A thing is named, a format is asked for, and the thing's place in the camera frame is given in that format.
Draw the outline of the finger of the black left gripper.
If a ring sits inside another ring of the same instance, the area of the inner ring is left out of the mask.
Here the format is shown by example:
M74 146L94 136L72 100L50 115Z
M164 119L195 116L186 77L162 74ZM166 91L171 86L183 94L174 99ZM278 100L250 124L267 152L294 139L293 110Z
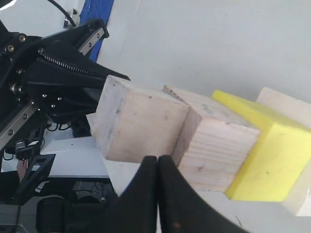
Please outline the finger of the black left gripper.
M94 113L101 91L102 84L66 86L29 83L26 87L26 93L35 106L58 124Z
M47 46L29 68L29 83L88 86L102 84L111 75L124 80L128 76L101 66L69 43L56 41Z

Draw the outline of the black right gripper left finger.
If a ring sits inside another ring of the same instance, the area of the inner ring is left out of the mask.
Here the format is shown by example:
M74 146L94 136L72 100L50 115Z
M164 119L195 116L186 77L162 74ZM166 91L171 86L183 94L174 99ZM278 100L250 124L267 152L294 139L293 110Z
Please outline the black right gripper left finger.
M103 233L155 233L157 158L146 156L132 181L104 215Z

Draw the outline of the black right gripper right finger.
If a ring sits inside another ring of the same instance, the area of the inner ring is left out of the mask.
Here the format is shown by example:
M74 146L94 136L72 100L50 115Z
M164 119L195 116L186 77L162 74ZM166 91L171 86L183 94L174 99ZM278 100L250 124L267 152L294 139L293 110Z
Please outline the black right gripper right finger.
M188 184L172 158L158 158L158 205L163 233L245 233L208 205Z

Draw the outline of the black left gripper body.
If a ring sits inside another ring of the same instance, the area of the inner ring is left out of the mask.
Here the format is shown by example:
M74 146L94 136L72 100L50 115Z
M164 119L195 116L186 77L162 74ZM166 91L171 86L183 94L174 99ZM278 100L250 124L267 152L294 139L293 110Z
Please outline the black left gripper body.
M27 36L0 28L0 146L19 140L48 118L26 93L29 68L47 46L64 41L80 53L87 25L47 36Z

